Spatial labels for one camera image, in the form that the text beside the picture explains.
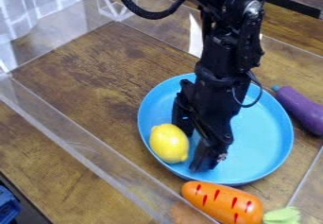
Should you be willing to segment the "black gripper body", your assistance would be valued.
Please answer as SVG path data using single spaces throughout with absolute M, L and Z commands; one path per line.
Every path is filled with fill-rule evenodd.
M 200 138 L 234 143 L 231 119 L 238 115 L 251 83 L 250 72 L 216 76 L 206 67 L 196 66 L 196 79 L 180 80 L 180 98 Z

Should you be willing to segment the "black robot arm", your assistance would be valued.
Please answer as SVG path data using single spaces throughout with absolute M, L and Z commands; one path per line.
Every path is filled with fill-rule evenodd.
M 226 159 L 234 143 L 231 119 L 242 108 L 248 87 L 258 83 L 252 69 L 264 51 L 260 28 L 264 0 L 195 0 L 202 19 L 202 56 L 196 79 L 180 81 L 172 123 L 199 134 L 194 172 L 208 171 Z

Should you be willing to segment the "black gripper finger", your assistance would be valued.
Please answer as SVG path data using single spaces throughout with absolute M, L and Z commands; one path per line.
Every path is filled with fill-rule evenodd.
M 227 158 L 228 144 L 220 140 L 202 137 L 198 141 L 194 159 L 190 164 L 192 172 L 212 170 Z
M 176 97 L 174 100 L 172 124 L 176 125 L 183 130 L 183 132 L 188 137 L 192 136 L 195 126 L 190 118 L 190 111 L 183 106 L 179 97 Z

